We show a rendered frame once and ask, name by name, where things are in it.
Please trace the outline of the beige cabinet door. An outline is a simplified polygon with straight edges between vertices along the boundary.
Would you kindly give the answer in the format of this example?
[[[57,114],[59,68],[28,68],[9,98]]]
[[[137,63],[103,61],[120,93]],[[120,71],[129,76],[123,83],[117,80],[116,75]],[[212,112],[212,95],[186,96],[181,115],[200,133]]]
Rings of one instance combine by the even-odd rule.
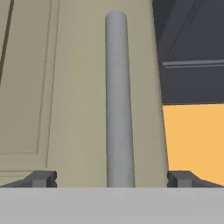
[[[104,187],[106,16],[126,15],[135,183],[164,187],[151,0],[0,0],[0,186],[38,170]]]

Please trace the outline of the dark grey appliance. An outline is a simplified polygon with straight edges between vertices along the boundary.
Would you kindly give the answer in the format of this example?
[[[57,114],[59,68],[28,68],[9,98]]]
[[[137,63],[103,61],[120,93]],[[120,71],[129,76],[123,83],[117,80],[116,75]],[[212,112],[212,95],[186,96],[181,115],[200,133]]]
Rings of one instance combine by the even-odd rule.
[[[164,61],[224,60],[224,0],[152,0],[164,105],[224,102],[224,66],[165,68]]]

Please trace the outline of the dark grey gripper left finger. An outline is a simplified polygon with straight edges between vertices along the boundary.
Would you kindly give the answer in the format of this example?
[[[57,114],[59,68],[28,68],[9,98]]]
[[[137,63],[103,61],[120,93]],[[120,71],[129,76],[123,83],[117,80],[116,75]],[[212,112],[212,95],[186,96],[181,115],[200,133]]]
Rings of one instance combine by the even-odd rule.
[[[57,172],[56,171],[34,171],[29,174],[27,177],[10,182],[3,187],[28,187],[28,188],[47,188],[47,187],[56,187]]]

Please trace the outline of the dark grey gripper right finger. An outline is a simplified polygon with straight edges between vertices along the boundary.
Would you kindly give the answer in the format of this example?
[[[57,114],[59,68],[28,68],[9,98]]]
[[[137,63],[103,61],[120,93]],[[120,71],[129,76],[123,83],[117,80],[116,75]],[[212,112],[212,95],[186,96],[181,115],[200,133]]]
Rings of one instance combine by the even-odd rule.
[[[168,171],[168,187],[221,187],[221,185],[198,178],[190,171]]]

